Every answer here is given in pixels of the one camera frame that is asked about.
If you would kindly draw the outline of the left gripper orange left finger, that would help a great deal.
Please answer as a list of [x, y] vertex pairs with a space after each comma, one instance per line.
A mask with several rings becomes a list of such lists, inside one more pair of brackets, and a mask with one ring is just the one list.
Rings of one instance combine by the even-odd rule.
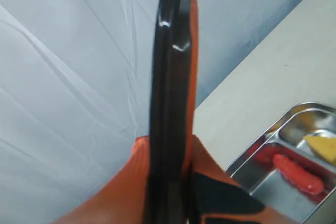
[[123, 168], [98, 193], [54, 223], [142, 223], [149, 169], [149, 137], [138, 137]]

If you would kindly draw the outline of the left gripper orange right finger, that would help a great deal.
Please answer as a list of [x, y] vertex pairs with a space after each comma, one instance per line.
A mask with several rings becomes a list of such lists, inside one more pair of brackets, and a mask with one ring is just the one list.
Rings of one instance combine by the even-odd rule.
[[192, 148], [189, 223], [296, 223], [244, 191], [213, 160], [195, 135]]

